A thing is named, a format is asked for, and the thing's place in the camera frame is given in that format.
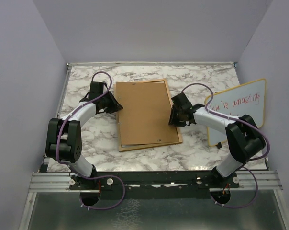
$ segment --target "whiteboard with red writing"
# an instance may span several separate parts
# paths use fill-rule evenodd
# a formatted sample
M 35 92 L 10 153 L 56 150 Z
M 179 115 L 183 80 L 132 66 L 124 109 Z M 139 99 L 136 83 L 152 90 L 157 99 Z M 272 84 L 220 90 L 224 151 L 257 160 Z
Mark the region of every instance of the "whiteboard with red writing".
M 250 115 L 257 127 L 261 127 L 265 119 L 265 93 L 266 79 L 261 78 L 214 94 L 209 108 L 227 115 Z M 207 139 L 209 146 L 227 140 L 225 134 L 209 127 L 207 127 Z

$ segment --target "brown board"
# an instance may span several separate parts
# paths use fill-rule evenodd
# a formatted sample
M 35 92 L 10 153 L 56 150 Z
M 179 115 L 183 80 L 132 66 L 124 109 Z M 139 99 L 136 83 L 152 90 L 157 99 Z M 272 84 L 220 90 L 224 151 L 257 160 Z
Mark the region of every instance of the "brown board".
M 176 127 L 168 125 L 171 113 L 166 85 L 161 82 L 117 82 L 116 94 L 122 145 L 178 142 Z

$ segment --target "wall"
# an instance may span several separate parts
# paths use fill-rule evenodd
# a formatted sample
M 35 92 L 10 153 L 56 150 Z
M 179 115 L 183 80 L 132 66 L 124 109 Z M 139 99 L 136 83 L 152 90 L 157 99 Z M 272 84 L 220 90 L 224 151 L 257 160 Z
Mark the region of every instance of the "wall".
M 266 123 L 269 165 L 277 169 L 289 207 L 289 0 L 274 0 L 237 67 L 245 83 L 267 79 Z
M 272 0 L 33 0 L 65 60 L 238 61 Z
M 0 230 L 17 229 L 65 61 L 31 0 L 0 0 Z

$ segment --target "marble table top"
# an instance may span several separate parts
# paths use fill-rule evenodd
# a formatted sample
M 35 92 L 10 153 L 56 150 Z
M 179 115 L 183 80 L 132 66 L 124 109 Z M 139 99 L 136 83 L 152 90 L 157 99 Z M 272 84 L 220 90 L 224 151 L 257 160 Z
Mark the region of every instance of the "marble table top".
M 214 92 L 239 85 L 235 69 L 230 64 L 78 66 L 71 70 L 61 117 L 71 112 L 89 91 L 91 77 L 97 71 L 108 72 L 113 82 L 166 78 L 171 96 L 193 82 L 207 84 Z M 103 74 L 97 75 L 95 80 L 109 82 Z M 203 104 L 209 92 L 204 87 L 193 86 L 185 94 L 193 104 Z M 223 143 L 221 149 L 208 146 L 205 126 L 191 125 L 180 130 L 182 144 L 118 152 L 115 114 L 99 114 L 82 127 L 82 154 L 98 171 L 167 171 L 209 170 L 229 153 L 227 143 Z M 250 162 L 247 167 L 266 169 L 266 164 L 264 160 L 258 160 Z M 50 159 L 47 171 L 68 172 L 69 169 Z

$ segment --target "purple cable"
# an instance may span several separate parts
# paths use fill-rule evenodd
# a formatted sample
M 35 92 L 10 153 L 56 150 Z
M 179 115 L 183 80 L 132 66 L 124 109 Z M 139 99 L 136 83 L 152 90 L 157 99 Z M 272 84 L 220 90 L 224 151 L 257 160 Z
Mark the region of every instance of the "purple cable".
M 210 109 L 208 108 L 208 105 L 211 103 L 211 101 L 212 101 L 212 99 L 213 99 L 213 92 L 212 92 L 211 88 L 208 87 L 208 86 L 205 85 L 205 84 L 202 84 L 202 83 L 192 83 L 192 84 L 189 84 L 188 86 L 186 86 L 186 87 L 182 90 L 182 92 L 184 92 L 184 90 L 186 90 L 188 87 L 190 87 L 190 86 L 192 86 L 192 85 L 201 85 L 201 86 L 204 86 L 205 88 L 207 88 L 207 89 L 211 92 L 211 98 L 210 98 L 210 100 L 209 100 L 209 101 L 206 103 L 206 105 L 205 105 L 205 110 L 206 110 L 208 113 L 211 113 L 211 114 L 214 114 L 214 115 L 216 115 L 216 116 L 219 116 L 219 117 L 222 117 L 222 118 L 226 118 L 226 119 L 229 119 L 229 120 L 232 120 L 232 121 L 238 121 L 238 122 L 240 122 L 240 123 L 243 123 L 244 125 L 249 126 L 250 128 L 254 129 L 254 130 L 257 131 L 260 135 L 263 136 L 263 138 L 265 139 L 265 141 L 266 141 L 266 143 L 267 143 L 267 150 L 266 150 L 265 154 L 263 154 L 263 155 L 260 156 L 260 157 L 252 158 L 252 159 L 248 160 L 248 162 L 249 162 L 249 161 L 255 161 L 255 160 L 259 160 L 259 159 L 265 158 L 265 157 L 269 154 L 269 152 L 270 152 L 270 142 L 268 141 L 268 138 L 266 137 L 266 135 L 265 135 L 262 131 L 260 131 L 260 130 L 259 130 L 258 128 L 256 128 L 255 126 L 253 126 L 253 125 L 251 125 L 251 124 L 249 124 L 249 123 L 247 123 L 247 122 L 245 122 L 245 121 L 243 121 L 243 120 L 240 120 L 240 119 L 234 118 L 234 117 L 229 117 L 229 116 L 227 116 L 227 115 L 225 115 L 225 114 L 217 113 L 217 112 L 214 112 L 214 111 L 210 110 Z
M 99 73 L 106 74 L 106 75 L 110 78 L 110 86 L 108 87 L 108 89 L 107 89 L 102 95 L 100 95 L 100 96 L 92 99 L 91 101 L 88 101 L 88 102 L 82 104 L 81 106 L 77 107 L 77 108 L 71 113 L 71 115 L 69 115 L 69 116 L 63 121 L 63 124 L 62 124 L 62 126 L 61 126 L 61 128 L 60 128 L 60 130 L 59 130 L 58 136 L 57 136 L 57 143 L 56 143 L 56 161 L 57 161 L 58 163 L 60 163 L 60 164 L 68 165 L 68 163 L 62 162 L 62 161 L 59 159 L 59 144 L 60 144 L 60 138 L 61 138 L 61 136 L 62 136 L 62 134 L 63 134 L 64 126 L 65 126 L 65 124 L 67 123 L 67 121 L 68 121 L 77 111 L 79 111 L 82 107 L 84 107 L 84 106 L 86 106 L 86 105 L 88 105 L 88 104 L 90 104 L 90 103 L 92 103 L 92 102 L 100 99 L 100 98 L 103 97 L 105 94 L 107 94 L 108 91 L 111 89 L 112 79 L 111 79 L 111 76 L 110 76 L 107 72 L 104 72 L 104 71 L 96 72 L 96 73 L 92 76 L 92 80 L 91 80 L 91 81 L 93 81 L 93 78 L 94 78 L 97 74 L 99 74 Z M 112 206 L 110 206 L 110 207 L 89 207 L 89 206 L 85 206 L 85 205 L 83 204 L 82 200 L 80 200 L 80 202 L 82 203 L 83 206 L 85 206 L 85 207 L 87 207 L 87 208 L 90 208 L 90 209 L 107 210 L 107 209 L 111 209 L 111 208 L 113 208 L 113 207 L 118 206 L 118 205 L 123 201 L 124 196 L 125 196 L 125 187 L 124 187 L 123 181 L 122 181 L 118 176 L 106 175 L 106 176 L 98 176 L 98 177 L 86 177 L 86 176 L 83 176 L 83 175 L 81 175 L 81 174 L 78 174 L 78 176 L 81 176 L 81 177 L 83 177 L 84 179 L 87 179 L 87 180 L 96 180 L 96 179 L 105 178 L 105 177 L 114 177 L 114 178 L 117 178 L 117 179 L 121 182 L 121 184 L 122 184 L 122 186 L 123 186 L 123 195 L 122 195 L 121 199 L 120 199 L 115 205 L 112 205 Z
M 217 205 L 219 205 L 219 206 L 221 206 L 221 207 L 226 207 L 226 208 L 231 208 L 231 209 L 237 209 L 237 208 L 248 207 L 248 206 L 250 206 L 251 204 L 253 204 L 253 203 L 255 202 L 255 200 L 256 200 L 256 198 L 257 198 L 257 196 L 258 196 L 258 183 L 257 183 L 257 179 L 256 179 L 254 173 L 251 172 L 251 170 L 247 169 L 246 167 L 242 167 L 242 168 L 248 170 L 248 171 L 251 173 L 251 175 L 253 176 L 253 178 L 254 178 L 255 185 L 256 185 L 256 192 L 255 192 L 255 196 L 253 197 L 253 199 L 252 199 L 248 204 L 246 204 L 246 205 L 241 205 L 241 206 L 233 207 L 233 206 L 228 206 L 228 205 L 220 204 L 220 203 L 218 203 L 218 202 L 211 196 L 211 198 L 214 200 L 215 204 L 217 204 Z

